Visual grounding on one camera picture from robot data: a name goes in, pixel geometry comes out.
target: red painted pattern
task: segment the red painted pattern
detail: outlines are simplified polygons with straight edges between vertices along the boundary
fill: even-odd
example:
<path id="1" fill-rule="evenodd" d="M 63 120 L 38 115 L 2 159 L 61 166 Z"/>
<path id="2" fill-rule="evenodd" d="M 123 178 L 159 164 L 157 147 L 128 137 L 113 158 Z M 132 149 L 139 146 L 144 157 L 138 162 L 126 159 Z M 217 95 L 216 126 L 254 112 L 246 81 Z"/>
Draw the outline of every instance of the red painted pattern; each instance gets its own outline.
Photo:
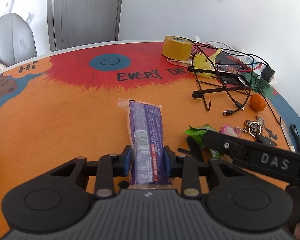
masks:
<path id="1" fill-rule="evenodd" d="M 162 42 L 144 42 L 112 44 L 89 49 L 75 50 L 52 56 L 50 62 L 52 67 L 45 73 L 50 79 L 60 81 L 67 85 L 79 85 L 86 89 L 104 87 L 108 90 L 117 87 L 125 89 L 136 88 L 138 86 L 156 84 L 169 84 L 171 82 L 193 78 L 186 68 L 178 67 L 167 62 L 162 52 Z M 118 53 L 129 57 L 130 66 L 115 71 L 99 71 L 89 66 L 89 61 L 94 57 Z M 153 74 L 146 78 L 144 72 L 157 70 L 159 75 Z M 126 73 L 122 79 L 129 78 L 128 73 L 139 72 L 143 79 L 128 79 L 118 81 L 118 73 Z"/>

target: orange fruit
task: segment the orange fruit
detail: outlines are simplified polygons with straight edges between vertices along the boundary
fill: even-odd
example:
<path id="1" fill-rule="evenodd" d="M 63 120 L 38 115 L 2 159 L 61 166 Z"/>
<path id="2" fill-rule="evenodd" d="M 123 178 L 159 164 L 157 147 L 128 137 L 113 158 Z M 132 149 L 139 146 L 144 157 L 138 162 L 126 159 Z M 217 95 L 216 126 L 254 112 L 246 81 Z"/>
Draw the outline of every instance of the orange fruit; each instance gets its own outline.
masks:
<path id="1" fill-rule="evenodd" d="M 266 101 L 262 95 L 256 93 L 250 98 L 250 106 L 253 110 L 261 112 L 266 108 Z"/>

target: keychain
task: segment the keychain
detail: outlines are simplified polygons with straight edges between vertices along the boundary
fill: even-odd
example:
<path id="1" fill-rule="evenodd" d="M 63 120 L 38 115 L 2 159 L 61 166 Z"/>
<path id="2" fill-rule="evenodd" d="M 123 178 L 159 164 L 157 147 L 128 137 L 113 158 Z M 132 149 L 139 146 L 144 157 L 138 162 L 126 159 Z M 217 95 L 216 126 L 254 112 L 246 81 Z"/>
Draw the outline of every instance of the keychain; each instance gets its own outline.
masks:
<path id="1" fill-rule="evenodd" d="M 245 128 L 241 129 L 240 127 L 237 127 L 236 129 L 239 129 L 240 131 L 245 133 L 249 133 L 253 137 L 255 137 L 255 134 L 260 135 L 266 127 L 265 121 L 260 116 L 256 116 L 255 121 L 246 120 L 244 124 L 246 125 Z"/>

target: tape roll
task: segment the tape roll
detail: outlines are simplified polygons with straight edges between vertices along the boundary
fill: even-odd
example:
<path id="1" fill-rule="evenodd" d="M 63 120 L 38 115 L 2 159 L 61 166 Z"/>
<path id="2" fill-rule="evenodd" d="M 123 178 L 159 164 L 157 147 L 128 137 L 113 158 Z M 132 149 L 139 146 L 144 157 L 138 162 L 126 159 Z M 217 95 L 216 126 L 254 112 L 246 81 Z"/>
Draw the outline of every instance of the tape roll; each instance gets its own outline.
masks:
<path id="1" fill-rule="evenodd" d="M 174 60 L 188 60 L 192 42 L 175 36 L 165 36 L 162 55 Z"/>

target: chair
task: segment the chair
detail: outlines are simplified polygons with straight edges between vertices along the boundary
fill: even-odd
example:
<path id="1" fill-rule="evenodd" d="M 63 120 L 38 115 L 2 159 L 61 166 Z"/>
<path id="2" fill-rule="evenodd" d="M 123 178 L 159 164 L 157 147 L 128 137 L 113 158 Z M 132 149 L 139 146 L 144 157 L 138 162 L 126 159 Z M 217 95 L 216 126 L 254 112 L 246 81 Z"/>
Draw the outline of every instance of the chair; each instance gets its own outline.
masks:
<path id="1" fill-rule="evenodd" d="M 0 63 L 12 66 L 37 56 L 33 33 L 29 25 L 17 14 L 0 17 Z"/>

